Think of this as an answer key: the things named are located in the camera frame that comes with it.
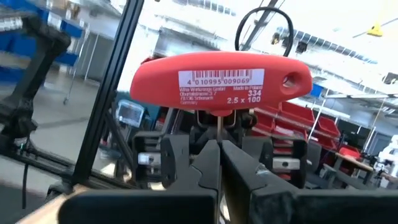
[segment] factory floor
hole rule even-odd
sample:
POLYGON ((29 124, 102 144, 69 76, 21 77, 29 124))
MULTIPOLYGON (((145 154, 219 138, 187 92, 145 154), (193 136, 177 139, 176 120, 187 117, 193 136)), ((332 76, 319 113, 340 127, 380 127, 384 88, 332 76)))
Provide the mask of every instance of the factory floor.
MULTIPOLYGON (((34 100, 34 119, 39 127, 31 138, 37 147, 76 161, 93 109, 98 84, 77 78, 70 100, 64 105, 63 100, 71 82, 71 77, 64 72, 51 72, 48 75, 45 88, 39 90, 34 100)), ((0 99, 10 94, 14 88, 10 85, 0 85, 0 99)), ((94 168, 101 170, 109 163, 97 156, 94 168)), ((22 164, 0 157, 0 223, 5 223, 3 217, 15 220, 16 217, 40 206, 49 185, 59 180, 30 168, 27 176, 28 209, 22 211, 23 168, 22 164)))

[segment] workbench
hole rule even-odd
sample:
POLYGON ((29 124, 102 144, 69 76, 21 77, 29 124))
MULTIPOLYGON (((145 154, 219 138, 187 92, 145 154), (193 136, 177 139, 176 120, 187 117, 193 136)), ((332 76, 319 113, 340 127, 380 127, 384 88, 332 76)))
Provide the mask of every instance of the workbench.
MULTIPOLYGON (((371 166, 369 166, 369 165, 367 165, 367 164, 364 164, 364 163, 362 163, 362 162, 360 162, 360 161, 357 161, 357 160, 356 160, 355 158, 353 158, 353 157, 345 156, 345 155, 342 155, 342 154, 340 154, 340 153, 338 153, 338 152, 335 152, 334 154, 335 154, 335 156, 337 157, 337 160, 336 160, 336 162, 335 162, 335 165, 333 166, 333 169, 334 169, 336 172, 338 172, 338 171, 340 170, 340 166, 341 166, 341 163, 342 163, 343 161, 350 162, 350 163, 354 164, 354 165, 356 166, 356 168, 361 169, 361 170, 363 170, 363 171, 366 172, 366 176, 365 176, 365 178, 364 178, 362 184, 365 185, 365 186, 367 186, 367 185, 369 184, 369 181, 371 180, 373 174, 375 173, 375 170, 373 169, 373 167, 371 167, 371 166)), ((382 173, 381 173, 381 177, 386 178, 386 179, 389 180, 390 182, 398 182, 398 179, 397 179, 396 177, 393 177, 393 176, 391 176, 391 175, 389 175, 389 174, 387 174, 387 173, 385 173, 385 172, 382 172, 382 173)), ((334 180, 335 180, 335 175, 332 176, 332 177, 329 179, 329 186, 331 186, 331 185, 333 184, 333 181, 334 181, 334 180)))
POLYGON ((66 201, 68 198, 82 193, 88 188, 82 185, 76 185, 74 188, 74 193, 70 195, 59 195, 55 197, 51 201, 47 202, 43 206, 41 206, 36 211, 32 212, 30 215, 26 216, 25 218, 19 220, 18 224, 57 224, 58 223, 58 211, 61 205, 66 201))

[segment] white wall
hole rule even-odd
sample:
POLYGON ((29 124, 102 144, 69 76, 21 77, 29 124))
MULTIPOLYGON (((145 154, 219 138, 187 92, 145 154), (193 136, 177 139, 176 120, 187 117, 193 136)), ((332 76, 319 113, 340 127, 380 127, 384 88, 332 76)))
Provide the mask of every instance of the white wall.
POLYGON ((120 19, 118 18, 103 14, 91 17, 90 12, 86 9, 82 9, 80 11, 78 19, 89 23, 90 32, 109 37, 110 39, 114 39, 120 22, 120 19))

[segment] hanging hole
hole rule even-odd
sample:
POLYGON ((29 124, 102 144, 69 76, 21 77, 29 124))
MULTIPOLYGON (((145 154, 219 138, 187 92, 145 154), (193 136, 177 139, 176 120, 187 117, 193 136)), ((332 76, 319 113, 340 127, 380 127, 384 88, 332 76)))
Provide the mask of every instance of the hanging hole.
POLYGON ((295 86, 295 80, 294 80, 293 75, 287 75, 287 76, 285 76, 282 85, 283 85, 284 87, 286 87, 286 88, 292 88, 292 87, 294 87, 294 86, 295 86))

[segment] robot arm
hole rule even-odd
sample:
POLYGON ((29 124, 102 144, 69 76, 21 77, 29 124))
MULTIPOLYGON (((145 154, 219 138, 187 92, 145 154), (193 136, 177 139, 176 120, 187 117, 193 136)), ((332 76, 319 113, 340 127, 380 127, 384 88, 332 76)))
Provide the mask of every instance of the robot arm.
POLYGON ((379 153, 379 158, 382 161, 398 161, 398 134, 393 135, 390 144, 379 153))

